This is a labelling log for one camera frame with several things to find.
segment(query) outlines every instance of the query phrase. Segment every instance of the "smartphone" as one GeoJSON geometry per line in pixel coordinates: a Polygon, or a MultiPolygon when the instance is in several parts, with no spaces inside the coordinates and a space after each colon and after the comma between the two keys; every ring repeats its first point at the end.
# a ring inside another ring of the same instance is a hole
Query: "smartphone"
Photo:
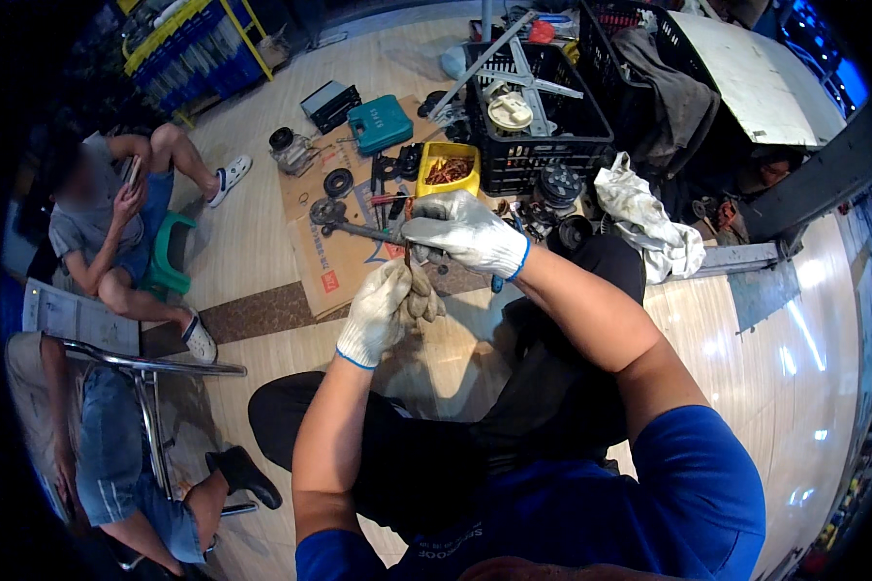
{"type": "Polygon", "coordinates": [[[142,165],[142,158],[138,155],[133,157],[133,171],[129,175],[129,189],[133,190],[136,187],[136,178],[140,175],[140,166],[142,165]]]}

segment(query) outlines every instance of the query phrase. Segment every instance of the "white board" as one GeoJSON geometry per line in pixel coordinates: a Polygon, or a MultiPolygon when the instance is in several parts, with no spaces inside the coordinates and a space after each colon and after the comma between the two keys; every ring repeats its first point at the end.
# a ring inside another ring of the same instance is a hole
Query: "white board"
{"type": "Polygon", "coordinates": [[[726,22],[681,12],[669,15],[753,142],[815,150],[846,127],[824,87],[786,46],[726,22]]]}
{"type": "Polygon", "coordinates": [[[26,282],[23,331],[45,331],[121,355],[140,354],[138,321],[111,312],[100,301],[44,285],[33,278],[26,282]]]}

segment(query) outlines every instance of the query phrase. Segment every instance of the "work glove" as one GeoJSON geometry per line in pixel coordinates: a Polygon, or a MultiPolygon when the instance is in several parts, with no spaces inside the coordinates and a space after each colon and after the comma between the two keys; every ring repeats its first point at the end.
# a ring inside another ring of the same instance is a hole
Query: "work glove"
{"type": "Polygon", "coordinates": [[[430,193],[414,202],[401,234],[414,257],[437,261],[440,251],[475,273],[512,281],[523,268],[530,242],[465,190],[430,193]]]}
{"type": "Polygon", "coordinates": [[[352,299],[336,351],[356,366],[373,369],[418,317],[433,322],[442,314],[445,305],[419,265],[413,264],[411,272],[404,259],[386,262],[365,278],[352,299]]]}

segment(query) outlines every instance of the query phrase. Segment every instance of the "slipper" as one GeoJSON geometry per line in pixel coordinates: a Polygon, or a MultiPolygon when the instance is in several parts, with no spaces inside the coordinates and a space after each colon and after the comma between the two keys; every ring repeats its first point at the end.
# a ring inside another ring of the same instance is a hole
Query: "slipper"
{"type": "Polygon", "coordinates": [[[217,360],[217,343],[203,328],[198,312],[193,308],[190,309],[190,312],[194,317],[190,320],[187,329],[184,330],[181,340],[187,345],[187,349],[194,356],[194,359],[202,364],[211,364],[217,360]]]}
{"type": "Polygon", "coordinates": [[[230,192],[234,185],[239,183],[239,180],[245,177],[245,174],[249,173],[250,169],[252,169],[252,158],[248,155],[240,155],[225,168],[217,169],[219,192],[217,192],[217,195],[214,196],[213,200],[207,202],[207,205],[212,208],[220,205],[226,197],[226,194],[230,192]]]}

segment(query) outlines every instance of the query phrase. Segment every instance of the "red plastic bag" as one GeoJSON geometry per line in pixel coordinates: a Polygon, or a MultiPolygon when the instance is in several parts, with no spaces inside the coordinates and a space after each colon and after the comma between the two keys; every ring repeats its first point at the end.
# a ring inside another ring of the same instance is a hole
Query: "red plastic bag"
{"type": "Polygon", "coordinates": [[[545,20],[537,20],[533,23],[533,28],[530,29],[530,35],[526,40],[531,43],[547,45],[552,42],[553,38],[555,38],[555,28],[545,20]]]}

